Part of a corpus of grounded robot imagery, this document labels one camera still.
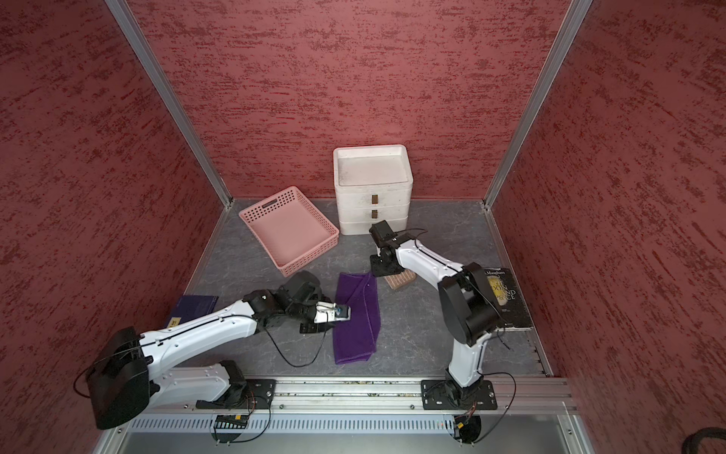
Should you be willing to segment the striped beige dishcloth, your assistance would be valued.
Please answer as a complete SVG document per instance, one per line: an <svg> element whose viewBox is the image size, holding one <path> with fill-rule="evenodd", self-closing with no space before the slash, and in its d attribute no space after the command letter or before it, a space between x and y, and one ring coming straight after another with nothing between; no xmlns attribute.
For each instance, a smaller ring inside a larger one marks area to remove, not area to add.
<svg viewBox="0 0 726 454"><path fill-rule="evenodd" d="M384 277L385 282L392 291L398 291L409 284L412 284L417 278L411 270L404 270L398 274L387 275Z"/></svg>

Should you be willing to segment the purple dishcloth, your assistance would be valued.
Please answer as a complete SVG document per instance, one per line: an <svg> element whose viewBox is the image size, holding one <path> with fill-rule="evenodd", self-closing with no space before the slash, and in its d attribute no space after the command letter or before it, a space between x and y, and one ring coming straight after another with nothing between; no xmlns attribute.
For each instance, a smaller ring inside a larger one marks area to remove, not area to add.
<svg viewBox="0 0 726 454"><path fill-rule="evenodd" d="M381 329L376 278L368 274L340 274L335 302L348 306L350 320L333 330L337 365L368 361L376 352Z"/></svg>

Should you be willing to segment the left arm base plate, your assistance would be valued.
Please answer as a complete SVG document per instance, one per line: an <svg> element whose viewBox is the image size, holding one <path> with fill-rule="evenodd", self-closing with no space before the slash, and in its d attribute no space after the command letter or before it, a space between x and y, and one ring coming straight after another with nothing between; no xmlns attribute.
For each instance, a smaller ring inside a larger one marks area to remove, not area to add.
<svg viewBox="0 0 726 454"><path fill-rule="evenodd" d="M197 410L268 410L274 399L277 381L249 379L244 385L232 384L220 397L212 401L198 400Z"/></svg>

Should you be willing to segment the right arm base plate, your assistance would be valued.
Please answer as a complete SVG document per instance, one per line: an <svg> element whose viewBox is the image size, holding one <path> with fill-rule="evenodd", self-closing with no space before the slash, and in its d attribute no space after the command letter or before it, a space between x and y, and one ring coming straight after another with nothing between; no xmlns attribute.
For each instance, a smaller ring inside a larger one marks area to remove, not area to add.
<svg viewBox="0 0 726 454"><path fill-rule="evenodd" d="M451 379L422 380L421 394L425 410L496 410L495 389L490 380L480 378L465 388Z"/></svg>

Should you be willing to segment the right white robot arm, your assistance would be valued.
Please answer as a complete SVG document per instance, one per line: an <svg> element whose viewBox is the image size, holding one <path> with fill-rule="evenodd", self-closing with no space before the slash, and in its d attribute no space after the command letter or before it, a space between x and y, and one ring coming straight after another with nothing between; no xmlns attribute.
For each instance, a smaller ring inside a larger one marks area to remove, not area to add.
<svg viewBox="0 0 726 454"><path fill-rule="evenodd" d="M454 339L444 389L463 400L476 391L488 342L503 316L488 274L476 263L463 265L423 246L405 234L376 242L372 273L385 277L411 271L438 291L442 316Z"/></svg>

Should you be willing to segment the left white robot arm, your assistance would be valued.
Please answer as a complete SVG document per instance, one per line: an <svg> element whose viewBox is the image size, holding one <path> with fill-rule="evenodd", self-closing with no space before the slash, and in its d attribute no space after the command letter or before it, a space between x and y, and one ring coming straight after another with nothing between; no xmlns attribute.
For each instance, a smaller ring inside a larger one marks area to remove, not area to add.
<svg viewBox="0 0 726 454"><path fill-rule="evenodd" d="M226 308L175 327L116 331L80 374L88 388L85 398L102 431L122 426L148 408L187 400L231 408L247 387L234 362L200 369L185 368L183 362L268 332L286 319L299 322L302 330L327 332L350 316L348 306L323 294L315 275L297 272L275 291L252 291Z"/></svg>

